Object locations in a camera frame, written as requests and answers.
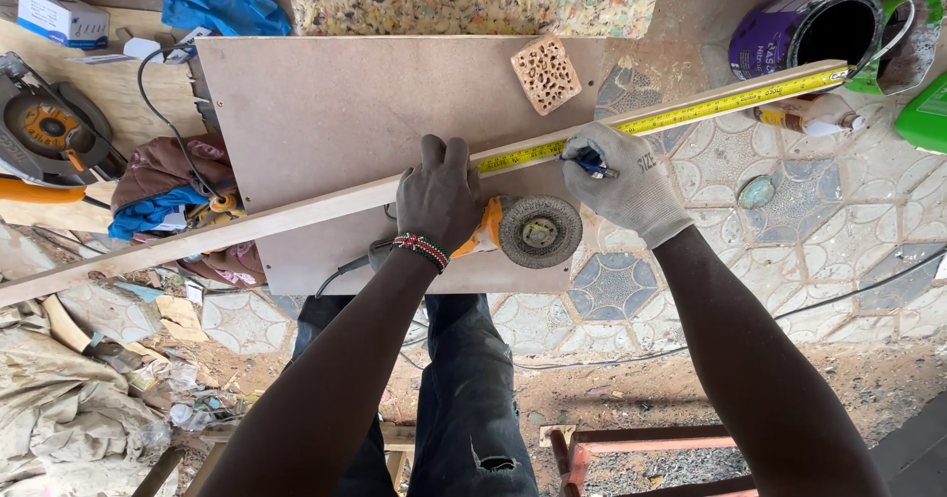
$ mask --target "work glove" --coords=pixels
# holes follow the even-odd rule
[[[592,122],[569,137],[562,158],[575,159],[589,148],[619,176],[594,178],[575,161],[562,163],[562,175],[569,192],[598,215],[633,230],[648,249],[693,224],[646,140]]]
[[[398,185],[398,232],[420,235],[453,252],[471,237],[483,216],[479,171],[471,165],[462,138],[444,143],[424,135],[420,156],[420,164],[406,169]]]

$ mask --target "tape measure numbers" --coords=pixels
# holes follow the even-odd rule
[[[704,116],[710,116],[728,110],[748,107],[763,101],[772,100],[774,97],[799,94],[802,92],[814,92],[825,89],[826,87],[842,84],[850,68],[851,67],[826,70],[820,73],[814,73],[813,75],[799,77],[799,79],[793,79],[792,81],[778,83],[761,89],[739,92],[704,103],[669,110],[668,112],[662,112],[654,116],[639,118],[612,127],[633,135],[651,129],[667,128],[682,122],[690,122],[704,118]],[[515,164],[523,164],[529,161],[535,161],[536,159],[560,155],[564,147],[565,140],[557,140],[529,149],[522,149],[520,151],[506,153],[505,155],[490,157],[489,159],[477,163],[476,167],[480,170],[481,174],[492,172]]]

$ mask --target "jeans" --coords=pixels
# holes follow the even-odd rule
[[[292,359],[352,296],[309,297],[299,313]],[[536,478],[513,399],[510,348],[484,294],[428,295],[428,352],[421,373],[409,496],[534,496]],[[378,418],[333,495],[394,497]]]

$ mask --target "red metal frame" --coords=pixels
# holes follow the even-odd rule
[[[562,477],[561,497],[582,497],[585,475],[593,453],[628,453],[734,447],[723,425],[656,427],[652,429],[584,430],[572,433],[569,445],[561,430],[552,430],[552,454]],[[704,484],[687,484],[620,497],[758,497],[760,493],[747,475]]]

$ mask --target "red black green bracelet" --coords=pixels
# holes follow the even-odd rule
[[[428,257],[437,266],[437,273],[444,273],[447,263],[451,261],[449,253],[430,240],[414,233],[400,233],[391,244],[393,248],[404,248],[419,252]]]

